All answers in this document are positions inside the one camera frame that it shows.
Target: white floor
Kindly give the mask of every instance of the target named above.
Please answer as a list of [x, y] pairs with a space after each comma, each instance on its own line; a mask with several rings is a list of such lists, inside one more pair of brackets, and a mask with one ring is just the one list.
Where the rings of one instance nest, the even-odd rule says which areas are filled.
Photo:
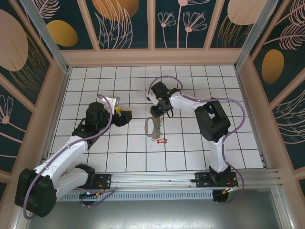
[[[233, 66], [143, 66], [73, 68], [62, 110], [52, 143], [54, 154], [69, 139], [75, 126], [85, 117], [88, 104], [97, 101], [97, 95], [120, 97], [123, 110], [132, 110], [133, 119], [123, 127], [111, 126], [69, 168], [84, 163], [96, 172], [183, 171], [208, 169], [210, 152], [207, 141], [201, 137], [196, 118], [174, 110], [174, 117], [163, 119], [162, 138], [158, 144], [146, 137], [144, 123], [151, 117], [152, 104], [146, 100], [147, 89], [155, 77], [177, 76], [184, 92], [201, 99], [228, 97], [244, 100]], [[169, 89], [177, 88], [174, 79], [162, 79]], [[242, 119], [240, 108], [222, 103], [235, 129]], [[263, 168], [250, 120], [237, 134], [227, 139], [227, 158], [236, 168]]]

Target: yellow oval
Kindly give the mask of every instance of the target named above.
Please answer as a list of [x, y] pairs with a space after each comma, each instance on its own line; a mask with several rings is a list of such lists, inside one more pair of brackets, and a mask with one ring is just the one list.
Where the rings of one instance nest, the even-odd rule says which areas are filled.
[[283, 54], [276, 50], [272, 49], [264, 57], [263, 66], [262, 66], [262, 75], [263, 80], [272, 84], [275, 83], [278, 78], [280, 78], [284, 68], [284, 56]]
[[47, 27], [55, 42], [64, 47], [71, 47], [77, 44], [78, 36], [74, 28], [61, 20], [50, 21]]
[[19, 71], [28, 59], [27, 34], [20, 23], [9, 13], [0, 10], [0, 66]]
[[105, 18], [112, 21], [122, 21], [125, 17], [120, 16], [119, 6], [126, 9], [131, 18], [139, 9], [139, 0], [92, 0], [96, 10]]
[[263, 9], [266, 0], [230, 0], [228, 17], [236, 25], [251, 25]]

